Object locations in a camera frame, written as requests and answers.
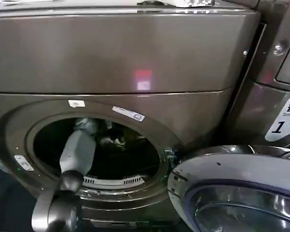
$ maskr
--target washing machine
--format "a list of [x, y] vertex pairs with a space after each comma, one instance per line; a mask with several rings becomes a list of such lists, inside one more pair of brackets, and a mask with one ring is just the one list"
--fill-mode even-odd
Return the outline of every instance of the washing machine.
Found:
[[0, 161], [38, 196], [78, 122], [94, 119], [82, 218], [176, 223], [168, 176], [208, 146], [259, 18], [224, 1], [0, 1]]
[[268, 4], [257, 6], [261, 37], [224, 127], [227, 143], [290, 147], [290, 1]]

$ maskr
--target sticker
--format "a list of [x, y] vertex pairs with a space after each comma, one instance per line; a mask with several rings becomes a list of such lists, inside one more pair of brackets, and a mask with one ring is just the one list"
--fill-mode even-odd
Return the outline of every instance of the sticker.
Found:
[[120, 114], [125, 115], [125, 116], [130, 117], [130, 118], [133, 118], [134, 120], [137, 120], [139, 122], [142, 122], [145, 118], [144, 115], [141, 115], [139, 113], [136, 113], [136, 112], [133, 112], [130, 110], [126, 110], [124, 108], [113, 106], [113, 110], [117, 113], [120, 113]]
[[281, 109], [274, 123], [265, 135], [269, 142], [277, 141], [290, 134], [290, 99]]
[[23, 156], [14, 156], [15, 160], [19, 165], [26, 171], [33, 171], [33, 167], [29, 164], [29, 162], [26, 160]]
[[82, 100], [68, 100], [70, 107], [85, 107], [85, 102]]

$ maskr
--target gray robot arm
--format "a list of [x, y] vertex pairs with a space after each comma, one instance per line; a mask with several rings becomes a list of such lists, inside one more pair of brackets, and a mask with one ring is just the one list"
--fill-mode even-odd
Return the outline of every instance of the gray robot arm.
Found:
[[77, 227], [81, 202], [76, 193], [91, 168], [96, 148], [92, 134], [98, 127], [94, 120], [85, 118], [75, 129], [60, 157], [61, 176], [56, 187], [44, 190], [37, 199], [31, 220], [36, 232], [73, 232]]

